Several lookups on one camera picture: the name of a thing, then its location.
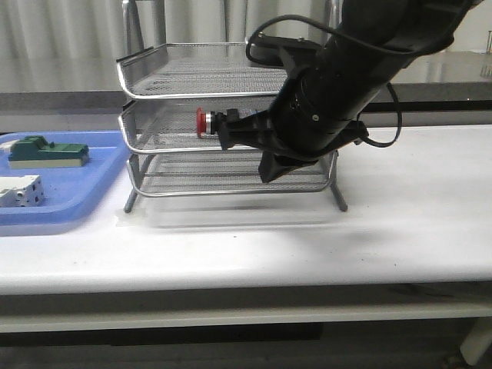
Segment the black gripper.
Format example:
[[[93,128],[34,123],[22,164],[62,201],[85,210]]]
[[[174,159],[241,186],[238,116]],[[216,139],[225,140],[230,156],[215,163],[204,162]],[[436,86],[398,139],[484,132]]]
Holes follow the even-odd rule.
[[[288,151],[262,152],[258,174],[269,183],[316,164],[329,151],[367,138],[367,128],[354,118],[368,102],[369,72],[362,68],[294,67],[268,109],[271,124],[259,115],[227,116],[218,124],[221,149],[235,145],[266,149],[274,130]]]

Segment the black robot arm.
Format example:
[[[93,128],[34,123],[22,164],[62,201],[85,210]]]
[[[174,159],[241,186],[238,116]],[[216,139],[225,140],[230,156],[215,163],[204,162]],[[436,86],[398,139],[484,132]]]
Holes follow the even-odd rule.
[[[216,130],[223,149],[261,150],[261,180],[315,164],[354,141],[368,141],[358,115],[416,58],[447,48],[473,1],[346,1],[323,45],[253,31],[247,58],[283,68],[287,77],[268,109],[245,118],[228,111]]]

